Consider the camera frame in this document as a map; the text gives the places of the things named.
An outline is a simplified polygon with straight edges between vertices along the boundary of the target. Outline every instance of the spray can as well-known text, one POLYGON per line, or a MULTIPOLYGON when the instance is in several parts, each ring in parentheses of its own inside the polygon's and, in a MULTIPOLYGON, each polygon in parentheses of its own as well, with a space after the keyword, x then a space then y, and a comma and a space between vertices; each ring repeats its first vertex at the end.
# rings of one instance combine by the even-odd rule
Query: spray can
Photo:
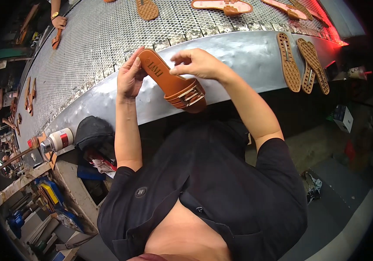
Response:
POLYGON ((69 128, 61 129, 57 132, 50 134, 47 139, 40 143, 40 150, 42 151, 42 156, 45 160, 45 154, 48 152, 58 152, 61 149, 73 143, 73 134, 69 128))

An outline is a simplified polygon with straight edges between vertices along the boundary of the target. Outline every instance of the metal buckle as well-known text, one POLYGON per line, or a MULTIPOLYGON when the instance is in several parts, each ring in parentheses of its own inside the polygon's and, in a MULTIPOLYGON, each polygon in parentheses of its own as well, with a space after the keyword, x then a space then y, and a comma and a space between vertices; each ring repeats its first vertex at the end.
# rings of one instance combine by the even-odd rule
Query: metal buckle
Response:
POLYGON ((201 100, 202 98, 204 98, 204 94, 202 93, 202 91, 197 88, 197 86, 195 85, 194 87, 192 87, 191 89, 189 89, 188 91, 184 92, 183 94, 179 95, 178 98, 181 100, 181 102, 186 106, 191 106, 193 105, 195 102, 201 100), (187 94, 189 94, 190 92, 192 92, 193 94, 187 98, 184 98, 184 96, 186 96, 187 94), (197 99, 195 99, 193 102, 190 102, 190 100, 195 97, 195 96, 198 96, 197 99))

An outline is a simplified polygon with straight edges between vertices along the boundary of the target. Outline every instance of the cardboard box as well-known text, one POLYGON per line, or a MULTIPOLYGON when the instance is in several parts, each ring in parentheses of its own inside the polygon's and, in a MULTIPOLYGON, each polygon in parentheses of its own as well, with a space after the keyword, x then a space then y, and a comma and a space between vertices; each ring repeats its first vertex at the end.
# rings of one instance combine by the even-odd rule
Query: cardboard box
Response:
POLYGON ((353 117, 346 106, 336 106, 333 114, 333 120, 342 131, 350 133, 353 124, 353 117))

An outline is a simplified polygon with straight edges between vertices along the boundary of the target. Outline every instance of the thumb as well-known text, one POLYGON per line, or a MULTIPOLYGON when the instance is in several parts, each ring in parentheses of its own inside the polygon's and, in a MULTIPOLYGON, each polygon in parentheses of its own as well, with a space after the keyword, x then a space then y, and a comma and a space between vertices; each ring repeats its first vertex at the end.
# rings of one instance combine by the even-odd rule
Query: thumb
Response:
POLYGON ((132 77, 134 78, 135 74, 140 70, 140 67, 141 67, 141 61, 140 61, 140 58, 137 57, 135 60, 134 60, 134 63, 133 65, 131 66, 130 70, 128 70, 128 72, 126 73, 129 77, 132 77))
POLYGON ((191 65, 179 64, 169 71, 172 75, 194 74, 191 65))

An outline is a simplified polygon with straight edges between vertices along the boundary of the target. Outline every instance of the wrist watch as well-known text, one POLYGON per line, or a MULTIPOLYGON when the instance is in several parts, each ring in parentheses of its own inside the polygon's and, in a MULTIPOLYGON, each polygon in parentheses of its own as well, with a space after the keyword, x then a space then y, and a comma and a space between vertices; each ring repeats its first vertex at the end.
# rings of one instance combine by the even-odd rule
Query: wrist watch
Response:
POLYGON ((56 18, 58 15, 59 15, 58 12, 54 12, 54 13, 52 14, 52 17, 51 17, 50 19, 53 20, 53 19, 56 18))

